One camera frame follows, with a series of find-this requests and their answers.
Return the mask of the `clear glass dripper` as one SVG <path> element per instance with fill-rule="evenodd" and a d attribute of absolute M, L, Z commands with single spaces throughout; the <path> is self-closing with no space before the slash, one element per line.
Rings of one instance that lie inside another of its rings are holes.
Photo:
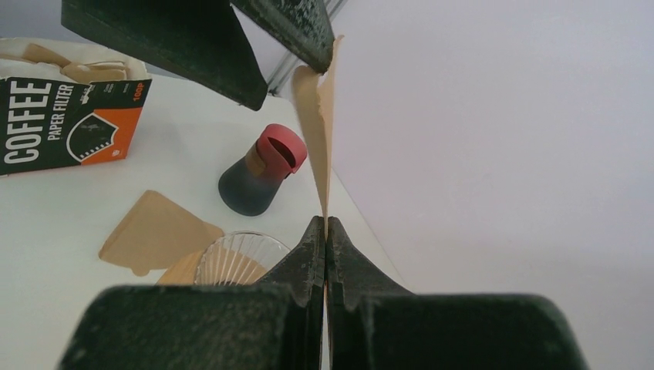
<path fill-rule="evenodd" d="M 201 255 L 196 285 L 246 285 L 259 281 L 291 249 L 281 241 L 253 231 L 219 237 Z"/>

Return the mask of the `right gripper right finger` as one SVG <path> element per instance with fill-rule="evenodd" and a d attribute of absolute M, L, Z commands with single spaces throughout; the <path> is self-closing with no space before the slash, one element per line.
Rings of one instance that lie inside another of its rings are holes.
<path fill-rule="evenodd" d="M 585 369 L 560 309 L 536 294 L 416 294 L 328 220 L 326 300 L 334 369 Z"/>

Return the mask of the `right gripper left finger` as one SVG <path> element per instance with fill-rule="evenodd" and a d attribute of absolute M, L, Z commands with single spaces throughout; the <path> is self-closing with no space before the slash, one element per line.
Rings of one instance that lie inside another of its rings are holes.
<path fill-rule="evenodd" d="M 119 285 L 90 303 L 61 369 L 318 369 L 324 220 L 250 285 Z"/>

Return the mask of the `brown paper coffee filter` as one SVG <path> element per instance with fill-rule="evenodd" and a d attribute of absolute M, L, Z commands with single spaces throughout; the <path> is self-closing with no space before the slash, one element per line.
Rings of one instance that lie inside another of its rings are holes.
<path fill-rule="evenodd" d="M 147 190 L 108 236 L 98 257 L 142 277 L 206 249 L 223 235 L 221 228 Z"/>
<path fill-rule="evenodd" d="M 292 97 L 319 196 L 324 235 L 329 223 L 329 193 L 332 172 L 334 89 L 337 58 L 343 35 L 333 43 L 331 65 L 321 74 L 309 66 L 298 66 L 292 75 Z"/>

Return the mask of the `orange coffee filter box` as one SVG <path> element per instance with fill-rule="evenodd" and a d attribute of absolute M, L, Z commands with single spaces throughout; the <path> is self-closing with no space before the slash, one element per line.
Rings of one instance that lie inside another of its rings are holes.
<path fill-rule="evenodd" d="M 101 45 L 1 40 L 1 174 L 126 158 L 152 83 Z"/>

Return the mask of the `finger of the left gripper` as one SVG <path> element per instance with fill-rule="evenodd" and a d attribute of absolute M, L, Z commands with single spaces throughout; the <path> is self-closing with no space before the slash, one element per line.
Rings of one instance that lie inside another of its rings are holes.
<path fill-rule="evenodd" d="M 254 111 L 267 96 L 253 49 L 228 1 L 64 1 L 61 24 Z"/>
<path fill-rule="evenodd" d="M 314 71 L 327 72 L 335 35 L 323 1 L 237 0 L 231 4 Z"/>

